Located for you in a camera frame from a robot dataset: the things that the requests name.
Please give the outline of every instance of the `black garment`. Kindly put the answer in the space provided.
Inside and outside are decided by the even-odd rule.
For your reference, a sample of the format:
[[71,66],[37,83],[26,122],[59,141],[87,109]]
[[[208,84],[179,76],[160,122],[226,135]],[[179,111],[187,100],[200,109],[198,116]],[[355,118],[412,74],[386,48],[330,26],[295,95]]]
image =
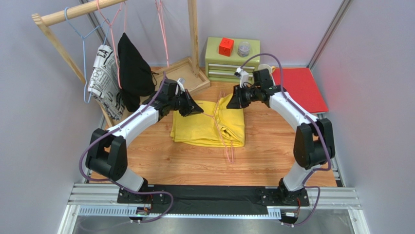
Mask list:
[[121,96],[127,110],[134,112],[140,107],[140,97],[149,96],[155,90],[151,68],[125,33],[118,43],[118,57]]

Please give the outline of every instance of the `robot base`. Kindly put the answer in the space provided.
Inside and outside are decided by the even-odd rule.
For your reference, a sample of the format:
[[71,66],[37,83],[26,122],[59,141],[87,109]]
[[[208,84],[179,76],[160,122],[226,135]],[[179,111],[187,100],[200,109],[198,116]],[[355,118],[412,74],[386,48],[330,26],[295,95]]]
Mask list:
[[279,182],[279,187],[276,189],[259,189],[261,194],[261,203],[264,206],[298,206],[300,200],[301,206],[309,206],[308,193],[305,188],[289,191],[283,182]]

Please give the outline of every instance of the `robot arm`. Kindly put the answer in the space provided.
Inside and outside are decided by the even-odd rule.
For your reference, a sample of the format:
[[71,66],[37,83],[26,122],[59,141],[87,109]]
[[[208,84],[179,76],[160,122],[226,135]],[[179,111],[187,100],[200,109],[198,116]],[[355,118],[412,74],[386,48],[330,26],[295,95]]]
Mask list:
[[[189,92],[184,89],[183,83],[182,78],[178,81],[166,79],[160,87],[160,93],[150,106],[140,106],[131,116],[107,131],[96,129],[92,134],[91,143],[107,132],[116,129],[119,131],[102,139],[88,151],[86,167],[126,188],[139,191],[146,181],[128,168],[127,148],[129,144],[145,129],[157,123],[172,110],[178,110],[184,117],[203,112]],[[143,104],[148,104],[154,95],[155,93]]]
[[290,203],[295,199],[296,194],[303,190],[303,182],[308,179],[310,172],[327,162],[321,140],[313,140],[313,135],[317,136],[317,130],[310,120],[319,127],[330,158],[335,154],[331,122],[326,118],[318,119],[311,115],[294,101],[285,89],[284,96],[281,87],[275,85],[267,69],[253,72],[254,84],[251,86],[247,85],[246,74],[247,72],[242,68],[238,68],[235,72],[235,76],[240,78],[240,84],[234,86],[233,97],[226,107],[241,109],[248,107],[253,101],[261,101],[278,112],[296,131],[294,143],[296,162],[279,184],[281,201]]

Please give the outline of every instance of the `drawer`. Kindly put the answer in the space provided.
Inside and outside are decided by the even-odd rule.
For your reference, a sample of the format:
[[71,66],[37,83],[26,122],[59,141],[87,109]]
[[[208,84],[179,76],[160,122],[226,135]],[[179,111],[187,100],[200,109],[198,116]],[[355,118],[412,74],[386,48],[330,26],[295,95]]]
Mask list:
[[233,72],[223,72],[220,70],[209,70],[209,77],[219,77],[219,78],[235,78],[238,79],[236,76],[234,76]]
[[[235,72],[235,70],[240,67],[237,65],[227,65],[227,64],[216,64],[216,63],[209,63],[209,69],[214,69],[214,70],[224,70],[224,71],[233,71]],[[244,70],[247,72],[253,72],[255,69],[255,67],[252,66],[245,66]]]
[[227,78],[221,78],[221,77],[209,77],[210,81],[220,81],[220,82],[230,82],[230,83],[239,83],[239,79],[236,77],[227,77]]

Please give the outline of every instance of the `folded yellow towel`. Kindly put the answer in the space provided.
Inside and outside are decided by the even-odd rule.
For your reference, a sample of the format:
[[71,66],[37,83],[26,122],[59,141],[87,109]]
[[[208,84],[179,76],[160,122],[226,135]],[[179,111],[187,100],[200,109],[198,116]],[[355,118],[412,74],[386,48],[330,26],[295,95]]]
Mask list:
[[[245,120],[243,109],[226,109],[232,95],[221,98],[217,103],[196,101],[204,113],[215,117],[226,146],[245,145]],[[173,113],[173,127],[170,136],[174,142],[207,147],[224,147],[218,128],[212,117],[197,114],[182,117],[178,111]]]

